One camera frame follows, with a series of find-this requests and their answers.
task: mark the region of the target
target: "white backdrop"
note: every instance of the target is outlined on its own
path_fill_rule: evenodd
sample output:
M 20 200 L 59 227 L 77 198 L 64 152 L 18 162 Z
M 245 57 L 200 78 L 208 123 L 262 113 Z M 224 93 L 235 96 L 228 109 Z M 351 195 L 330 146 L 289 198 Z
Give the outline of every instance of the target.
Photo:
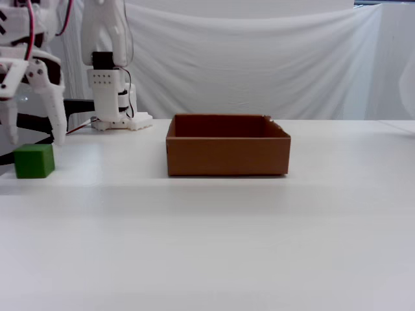
M 367 72 L 373 65 L 378 6 L 250 19 L 240 18 L 241 11 L 238 18 L 200 17 L 136 2 L 127 9 L 135 43 L 129 69 L 138 104 L 156 118 L 204 112 L 358 119 L 353 114 L 359 109 L 350 113 L 351 108 L 367 101 L 362 80 L 371 80 Z M 72 97 L 90 98 L 86 77 L 79 78 L 83 69 L 73 65 L 80 59 L 81 12 L 79 1 L 65 35 L 66 56 L 73 59 L 69 85 Z

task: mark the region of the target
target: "white robotic arm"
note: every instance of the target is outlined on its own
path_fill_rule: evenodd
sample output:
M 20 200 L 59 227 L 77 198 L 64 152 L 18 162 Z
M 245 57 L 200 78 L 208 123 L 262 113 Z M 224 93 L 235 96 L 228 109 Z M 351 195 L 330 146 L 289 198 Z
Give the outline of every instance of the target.
M 99 51 L 103 32 L 111 39 L 112 52 Z M 152 117 L 137 112 L 136 87 L 124 68 L 132 61 L 134 53 L 124 0 L 86 1 L 81 42 L 82 59 L 86 65 L 93 66 L 88 70 L 88 82 L 99 119 L 93 126 L 99 130 L 138 130 L 149 126 Z M 128 83 L 125 73 L 129 75 Z
M 54 141 L 64 142 L 67 122 L 60 60 L 36 49 L 55 37 L 57 8 L 62 3 L 63 0 L 0 0 L 0 121 L 14 144 L 18 142 L 14 95 L 21 82 L 40 94 Z

